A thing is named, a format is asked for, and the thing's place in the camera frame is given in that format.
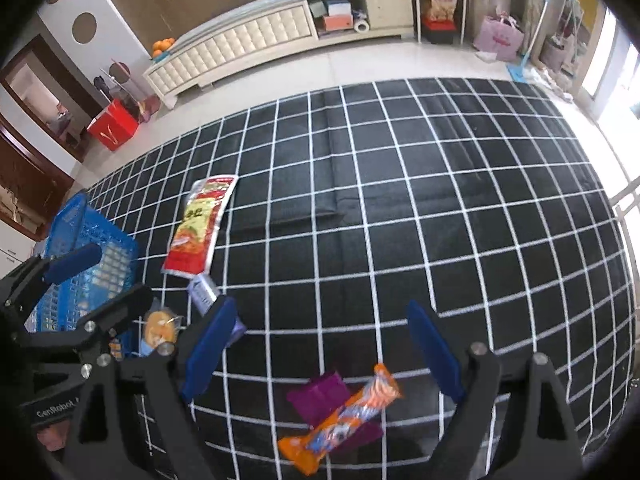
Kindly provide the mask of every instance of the tape roll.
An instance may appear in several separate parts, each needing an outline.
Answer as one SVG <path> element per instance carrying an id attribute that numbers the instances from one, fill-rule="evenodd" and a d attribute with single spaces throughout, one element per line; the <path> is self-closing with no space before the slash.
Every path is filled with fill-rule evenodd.
<path id="1" fill-rule="evenodd" d="M 355 30 L 356 32 L 369 32 L 369 29 L 369 23 L 366 20 L 360 19 L 356 20 L 355 23 L 353 23 L 353 30 Z"/>

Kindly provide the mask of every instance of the blue plastic basket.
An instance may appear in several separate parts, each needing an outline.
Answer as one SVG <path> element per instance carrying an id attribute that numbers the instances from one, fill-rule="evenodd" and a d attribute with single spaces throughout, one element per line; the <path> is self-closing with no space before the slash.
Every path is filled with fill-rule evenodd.
<path id="1" fill-rule="evenodd" d="M 44 256 L 63 256 L 91 242 L 102 248 L 102 260 L 49 287 L 37 307 L 37 330 L 74 330 L 78 319 L 133 285 L 138 244 L 88 206 L 87 196 L 80 192 L 56 215 Z M 120 341 L 125 352 L 127 339 Z"/>

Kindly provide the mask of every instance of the red box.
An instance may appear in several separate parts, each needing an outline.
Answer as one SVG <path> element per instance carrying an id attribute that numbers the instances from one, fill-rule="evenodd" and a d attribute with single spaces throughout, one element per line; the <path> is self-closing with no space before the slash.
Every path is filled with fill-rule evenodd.
<path id="1" fill-rule="evenodd" d="M 87 131 L 114 152 L 133 137 L 137 129 L 138 121 L 115 99 L 95 117 Z"/>
<path id="2" fill-rule="evenodd" d="M 458 33 L 454 22 L 435 22 L 422 16 L 422 34 L 434 44 L 453 44 L 454 37 Z"/>
<path id="3" fill-rule="evenodd" d="M 332 30 L 348 30 L 349 28 L 353 28 L 353 16 L 350 14 L 324 17 L 324 30 L 327 32 L 331 32 Z"/>

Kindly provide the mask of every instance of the pink bag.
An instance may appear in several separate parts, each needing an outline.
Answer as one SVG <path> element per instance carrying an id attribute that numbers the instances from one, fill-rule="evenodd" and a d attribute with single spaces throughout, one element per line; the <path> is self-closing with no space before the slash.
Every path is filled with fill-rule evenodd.
<path id="1" fill-rule="evenodd" d="M 495 52 L 500 61 L 512 61 L 516 59 L 523 39 L 524 33 L 516 28 L 516 20 L 511 16 L 485 16 L 474 47 L 481 52 Z"/>

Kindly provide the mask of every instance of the small white box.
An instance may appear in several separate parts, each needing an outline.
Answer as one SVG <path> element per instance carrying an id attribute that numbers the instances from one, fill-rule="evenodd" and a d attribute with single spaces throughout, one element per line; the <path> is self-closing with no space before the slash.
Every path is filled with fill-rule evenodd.
<path id="1" fill-rule="evenodd" d="M 327 0 L 326 6 L 329 16 L 351 15 L 351 3 L 349 0 Z"/>

